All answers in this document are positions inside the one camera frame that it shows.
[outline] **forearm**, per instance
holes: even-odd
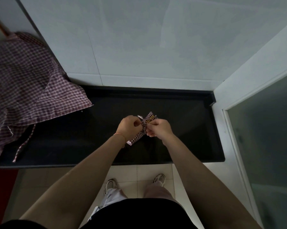
[[[21,219],[35,221],[50,229],[78,228],[124,143],[125,138],[119,134],[109,138],[53,184]]]
[[[260,228],[233,193],[175,136],[163,140],[187,195],[206,228]]]

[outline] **shoe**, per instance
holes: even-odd
[[[155,183],[157,181],[160,181],[161,186],[163,187],[164,183],[166,181],[166,177],[163,174],[159,174],[159,175],[156,176],[156,178],[154,179],[153,183]]]
[[[105,188],[104,188],[104,195],[107,194],[108,189],[117,189],[117,183],[114,179],[110,179],[107,181]]]

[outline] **person's left hand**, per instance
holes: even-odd
[[[116,133],[122,134],[126,141],[132,140],[140,131],[142,131],[141,120],[135,116],[127,116],[120,122]]]

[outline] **black countertop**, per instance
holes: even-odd
[[[90,108],[38,123],[17,161],[16,150],[31,132],[5,146],[0,168],[74,166],[101,146],[127,115],[150,111],[167,119],[173,132],[202,162],[225,160],[210,105],[212,92],[150,88],[83,86],[94,104]],[[157,138],[144,136],[121,149],[113,165],[172,163],[167,148]]]

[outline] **small wrapped object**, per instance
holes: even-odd
[[[150,113],[146,116],[146,118],[143,118],[142,116],[138,116],[138,117],[142,119],[142,123],[141,123],[141,124],[142,124],[142,131],[139,132],[134,139],[127,141],[127,143],[128,143],[129,145],[133,145],[133,144],[134,144],[135,142],[137,142],[140,138],[142,138],[143,135],[146,135],[146,125],[147,125],[148,123],[150,123],[151,121],[157,119],[157,116],[154,115],[152,112],[150,112]]]

